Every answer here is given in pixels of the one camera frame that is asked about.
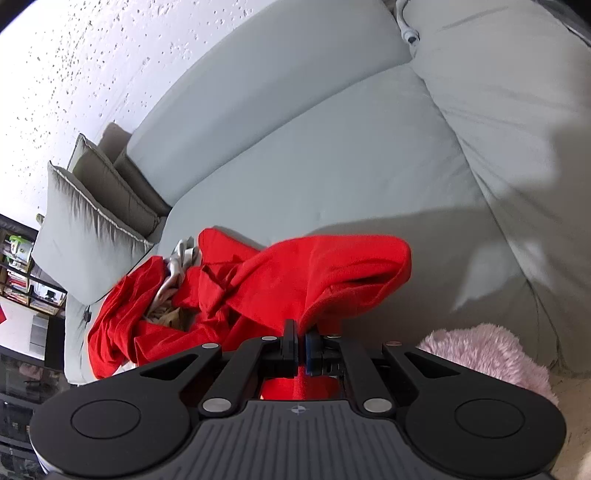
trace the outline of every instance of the sofa backrest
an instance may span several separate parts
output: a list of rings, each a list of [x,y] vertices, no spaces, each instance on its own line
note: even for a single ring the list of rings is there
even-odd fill
[[[278,0],[185,72],[135,131],[127,155],[173,206],[311,106],[409,60],[381,0]]]

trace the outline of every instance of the floor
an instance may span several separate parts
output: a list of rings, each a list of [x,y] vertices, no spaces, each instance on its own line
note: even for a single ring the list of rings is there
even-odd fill
[[[553,473],[558,480],[591,479],[591,380],[552,376],[567,423],[567,440]]]

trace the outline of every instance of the sofa cushion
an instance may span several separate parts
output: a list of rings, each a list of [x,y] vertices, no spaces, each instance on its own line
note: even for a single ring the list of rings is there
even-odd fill
[[[68,293],[90,305],[152,244],[103,208],[72,173],[48,164],[47,214],[33,258]]]
[[[347,322],[368,345],[418,343],[482,322],[556,358],[544,310],[466,163],[410,66],[361,81],[277,129],[173,207],[160,251],[217,226],[265,246],[311,233],[384,233],[413,251],[411,280]]]
[[[158,252],[154,245],[132,269],[135,270]],[[88,356],[88,333],[95,324],[106,296],[90,306],[76,300],[69,294],[66,302],[66,340],[64,343],[64,374],[69,383],[84,385],[96,381]],[[132,365],[125,365],[115,373],[121,373]]]
[[[413,60],[560,342],[591,371],[591,50],[530,0],[413,0]]]
[[[296,115],[409,60],[381,0],[278,0],[185,72],[134,132],[127,154],[174,205]]]
[[[148,236],[158,225],[158,216],[119,175],[111,161],[84,135],[78,135],[68,171],[103,207],[125,225]]]

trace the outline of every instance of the logo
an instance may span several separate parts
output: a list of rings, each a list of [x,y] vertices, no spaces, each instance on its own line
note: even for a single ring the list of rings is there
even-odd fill
[[[297,404],[295,407],[291,407],[290,410],[292,413],[295,413],[298,416],[308,411],[308,409],[305,406],[300,404]]]

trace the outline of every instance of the white cable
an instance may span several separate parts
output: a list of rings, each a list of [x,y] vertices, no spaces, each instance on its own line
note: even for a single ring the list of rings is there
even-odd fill
[[[409,45],[413,45],[415,42],[420,40],[418,32],[409,27],[408,24],[404,21],[404,16],[402,12],[408,0],[396,0],[396,23],[400,27],[400,34],[402,35],[402,39],[408,43]]]

